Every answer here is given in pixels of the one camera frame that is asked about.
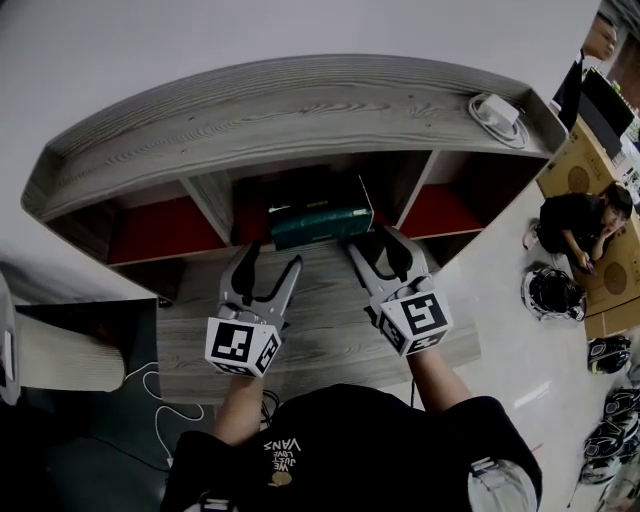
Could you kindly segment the person's right forearm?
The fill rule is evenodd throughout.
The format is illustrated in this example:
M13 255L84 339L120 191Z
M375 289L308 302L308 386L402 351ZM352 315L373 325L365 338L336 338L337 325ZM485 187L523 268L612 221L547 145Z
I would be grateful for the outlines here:
M444 412L473 397L436 347L408 355L407 362L426 410Z

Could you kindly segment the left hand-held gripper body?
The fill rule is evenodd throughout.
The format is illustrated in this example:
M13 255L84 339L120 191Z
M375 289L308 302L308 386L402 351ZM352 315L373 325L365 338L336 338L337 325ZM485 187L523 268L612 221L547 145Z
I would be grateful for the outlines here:
M282 346L281 333L291 298L254 300L224 294L207 320L205 359L221 372L262 378Z

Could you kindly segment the dark green cardboard box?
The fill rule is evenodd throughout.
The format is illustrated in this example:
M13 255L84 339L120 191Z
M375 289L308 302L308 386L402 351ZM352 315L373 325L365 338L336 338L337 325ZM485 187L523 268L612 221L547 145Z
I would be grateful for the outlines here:
M357 173L312 173L281 181L267 196L278 250L365 233L374 209Z

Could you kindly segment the person's left forearm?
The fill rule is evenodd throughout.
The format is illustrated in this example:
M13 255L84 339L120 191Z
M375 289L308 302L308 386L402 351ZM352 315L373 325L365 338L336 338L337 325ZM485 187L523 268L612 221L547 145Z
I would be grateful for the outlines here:
M233 376L216 413L212 435L229 446L239 446L260 431L264 380Z

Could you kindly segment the black printed t-shirt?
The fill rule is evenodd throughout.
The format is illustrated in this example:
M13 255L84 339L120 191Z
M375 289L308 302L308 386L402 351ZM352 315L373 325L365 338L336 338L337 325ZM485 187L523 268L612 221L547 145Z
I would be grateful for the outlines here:
M334 385L239 446L179 438L161 512L538 512L538 463L494 398L444 412Z

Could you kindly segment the black white helmet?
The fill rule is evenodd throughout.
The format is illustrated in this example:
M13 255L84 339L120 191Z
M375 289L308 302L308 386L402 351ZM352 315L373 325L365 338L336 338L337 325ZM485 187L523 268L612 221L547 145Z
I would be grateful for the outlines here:
M625 427L602 420L584 442L579 482L586 485L610 482L622 467L621 456L637 429L637 424Z
M603 424L634 434L640 427L640 389L616 388L605 398Z
M621 335L596 338L588 343L587 368L593 374L614 374L631 355L631 341Z
M527 271L521 284L525 307L539 320L586 318L586 291L566 272L542 264Z

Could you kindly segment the cream ribbed cushion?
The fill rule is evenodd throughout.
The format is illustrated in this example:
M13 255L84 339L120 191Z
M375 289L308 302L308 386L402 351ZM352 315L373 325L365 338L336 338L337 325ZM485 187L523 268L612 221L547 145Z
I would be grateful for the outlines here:
M16 315L18 382L22 387L111 392L123 384L125 362L95 337Z

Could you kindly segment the white grey device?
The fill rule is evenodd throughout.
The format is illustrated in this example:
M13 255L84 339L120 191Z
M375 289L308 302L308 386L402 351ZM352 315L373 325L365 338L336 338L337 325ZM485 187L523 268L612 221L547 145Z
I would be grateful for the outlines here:
M20 396L15 307L7 282L0 272L0 398L15 406Z

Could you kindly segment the grey wooden shelf desk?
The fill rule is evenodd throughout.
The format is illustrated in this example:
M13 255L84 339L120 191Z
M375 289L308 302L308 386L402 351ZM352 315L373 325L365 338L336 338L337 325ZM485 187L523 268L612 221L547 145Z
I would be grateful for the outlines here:
M484 93L518 110L524 149L469 115L468 101ZM79 122L45 144L21 203L81 254L156 296L165 400L222 399L226 377L206 362L206 324L225 264L254 241L261 293L294 256L304 261L268 386L283 398L337 383L386 387L410 373L372 326L349 257L336 239L278 250L270 191L312 173L357 173L375 220L446 265L566 138L545 99L499 75L408 57L282 58L183 78Z

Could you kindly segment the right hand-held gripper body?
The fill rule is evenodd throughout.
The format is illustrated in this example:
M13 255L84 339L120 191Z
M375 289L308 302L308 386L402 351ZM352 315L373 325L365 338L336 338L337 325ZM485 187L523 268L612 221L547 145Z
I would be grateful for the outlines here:
M366 289L373 325L400 356L438 345L453 327L446 296L429 273L408 282L375 279Z

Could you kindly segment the black monitor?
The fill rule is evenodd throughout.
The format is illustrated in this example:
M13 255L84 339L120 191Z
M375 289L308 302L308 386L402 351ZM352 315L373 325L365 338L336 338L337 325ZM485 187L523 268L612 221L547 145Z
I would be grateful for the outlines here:
M622 150L621 137L634 120L634 114L606 78L593 68L582 81L578 113L614 160Z

